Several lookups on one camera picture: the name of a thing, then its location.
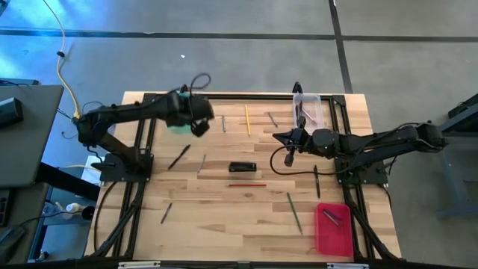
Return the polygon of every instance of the wooden table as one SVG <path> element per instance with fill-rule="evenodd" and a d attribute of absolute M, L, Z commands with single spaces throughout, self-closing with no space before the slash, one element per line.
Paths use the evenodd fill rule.
<path fill-rule="evenodd" d="M 122 103 L 141 101 L 144 92 L 125 92 Z M 365 97 L 345 95 L 353 134 L 372 132 Z M 134 259 L 264 262 L 345 262 L 352 259 L 324 256 L 314 249 L 314 209 L 319 202 L 343 203 L 344 196 L 335 176 L 321 176 L 322 196 L 317 198 L 314 177 L 276 175 L 269 166 L 270 154 L 281 146 L 271 134 L 292 128 L 291 101 L 211 100 L 216 119 L 201 138 L 177 135 L 158 121 L 152 153 L 155 155 L 152 180 L 146 186 Z M 251 136 L 247 134 L 244 104 L 249 109 Z M 328 107 L 323 105 L 324 121 L 331 128 Z M 267 112 L 271 112 L 276 128 Z M 222 115 L 226 117 L 223 133 Z M 114 135 L 133 145 L 137 122 L 123 123 Z M 146 133 L 143 145 L 146 144 Z M 170 171 L 167 167 L 185 145 L 189 151 Z M 204 166 L 197 173 L 203 155 Z M 296 154 L 294 165 L 283 164 L 284 152 L 275 160 L 276 169 L 288 172 L 312 170 L 332 172 L 332 161 L 308 154 Z M 256 173 L 229 173 L 230 161 L 254 161 Z M 262 188 L 230 188 L 231 183 L 265 183 Z M 99 201 L 108 185 L 102 188 Z M 118 183 L 105 199 L 99 216 L 101 244 L 117 224 L 125 183 Z M 286 193 L 290 192 L 304 235 L 299 233 Z M 363 186 L 368 220 L 383 243 L 395 255 L 400 249 L 390 205 L 385 192 L 375 185 Z M 161 218 L 170 202 L 173 207 L 164 224 Z M 361 251 L 365 253 L 363 233 L 357 229 Z M 128 239 L 125 229 L 122 252 Z M 85 254 L 93 251 L 93 225 Z"/>

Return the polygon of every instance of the red plastic container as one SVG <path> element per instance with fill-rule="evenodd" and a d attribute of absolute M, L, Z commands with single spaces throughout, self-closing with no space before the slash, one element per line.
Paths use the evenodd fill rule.
<path fill-rule="evenodd" d="M 337 217 L 335 224 L 324 213 Z M 320 203 L 315 209 L 315 249 L 323 255 L 353 257 L 350 209 L 346 205 Z"/>

